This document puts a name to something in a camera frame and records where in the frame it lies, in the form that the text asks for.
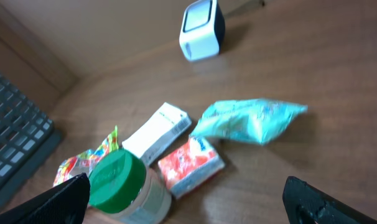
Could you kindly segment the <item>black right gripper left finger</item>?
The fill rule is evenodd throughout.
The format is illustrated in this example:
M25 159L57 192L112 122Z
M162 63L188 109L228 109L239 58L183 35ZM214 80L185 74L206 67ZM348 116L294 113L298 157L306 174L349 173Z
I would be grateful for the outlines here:
M82 224L90 198L85 173L0 214L0 224Z

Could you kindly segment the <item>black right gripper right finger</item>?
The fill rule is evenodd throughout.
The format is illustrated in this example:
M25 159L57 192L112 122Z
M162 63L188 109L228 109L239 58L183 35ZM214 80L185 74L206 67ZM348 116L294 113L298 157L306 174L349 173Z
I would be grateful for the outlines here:
M377 220L294 176L286 180L282 201L290 224L377 224Z

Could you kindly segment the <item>Haribo gummy candy bag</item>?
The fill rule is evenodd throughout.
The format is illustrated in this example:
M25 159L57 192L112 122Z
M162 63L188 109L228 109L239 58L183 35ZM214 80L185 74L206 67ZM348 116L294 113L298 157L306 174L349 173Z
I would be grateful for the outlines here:
M92 172L102 158L119 149L118 127L108 134L97 149L88 149L76 156L64 160L58 167L53 186L57 186L72 177L85 173L87 176Z

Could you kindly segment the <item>green lid jar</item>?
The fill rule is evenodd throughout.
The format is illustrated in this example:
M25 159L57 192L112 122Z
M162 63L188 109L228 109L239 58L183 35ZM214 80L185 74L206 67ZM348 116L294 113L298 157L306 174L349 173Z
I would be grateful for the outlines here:
M172 196L159 176L127 150L105 156L89 180L89 204L121 223L157 224L169 212Z

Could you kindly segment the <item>teal wet wipes pack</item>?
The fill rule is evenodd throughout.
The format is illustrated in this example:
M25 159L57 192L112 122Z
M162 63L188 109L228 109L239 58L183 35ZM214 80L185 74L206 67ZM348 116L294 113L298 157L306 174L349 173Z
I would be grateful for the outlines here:
M265 145L307 110L306 105L264 98L216 101L203 112L190 135Z

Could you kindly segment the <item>white carton box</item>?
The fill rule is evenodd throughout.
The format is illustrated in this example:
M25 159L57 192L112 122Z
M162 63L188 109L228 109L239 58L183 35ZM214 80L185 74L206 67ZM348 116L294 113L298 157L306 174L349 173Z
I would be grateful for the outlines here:
M185 111L164 103L122 146L150 166L191 124Z

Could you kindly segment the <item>red tissue pack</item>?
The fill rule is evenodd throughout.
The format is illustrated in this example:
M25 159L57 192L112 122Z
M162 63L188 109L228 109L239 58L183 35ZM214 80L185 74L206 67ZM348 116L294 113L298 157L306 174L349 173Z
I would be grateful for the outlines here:
M165 186L178 199L225 167L217 150L205 138L188 141L158 161Z

